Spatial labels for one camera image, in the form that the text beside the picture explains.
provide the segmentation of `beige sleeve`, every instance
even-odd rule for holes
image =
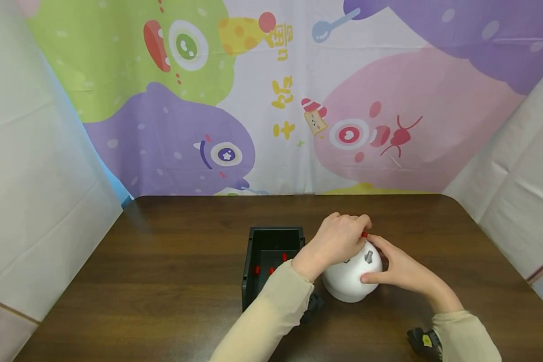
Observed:
[[[501,362],[501,355],[481,321],[462,310],[432,318],[442,344],[443,362]]]
[[[264,362],[282,337],[300,324],[314,285],[283,263],[239,317],[210,362]]]

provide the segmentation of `yellow label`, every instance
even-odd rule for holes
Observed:
[[[422,336],[422,342],[424,343],[425,347],[432,347],[432,341],[430,340],[428,334]]]

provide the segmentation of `colorful backdrop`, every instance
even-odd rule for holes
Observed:
[[[19,0],[134,196],[442,192],[543,76],[543,0]]]

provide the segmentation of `brown table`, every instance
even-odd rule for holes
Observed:
[[[465,210],[441,195],[143,197],[78,272],[17,361],[207,361],[241,313],[251,226],[303,226],[368,213],[386,236],[451,285],[504,361],[543,361],[543,302]],[[428,326],[423,298],[389,286],[334,300],[282,340],[272,361],[420,360],[405,333]]]

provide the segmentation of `black object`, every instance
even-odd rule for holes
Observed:
[[[293,259],[304,247],[305,239],[301,227],[251,228],[245,257],[243,281],[241,283],[241,308],[245,309],[255,300],[265,282],[274,270],[284,262]],[[306,323],[324,305],[317,294],[310,296],[308,309],[301,323]]]
[[[434,330],[424,332],[422,328],[412,328],[406,332],[408,342],[417,355],[431,362],[442,361],[442,345]]]

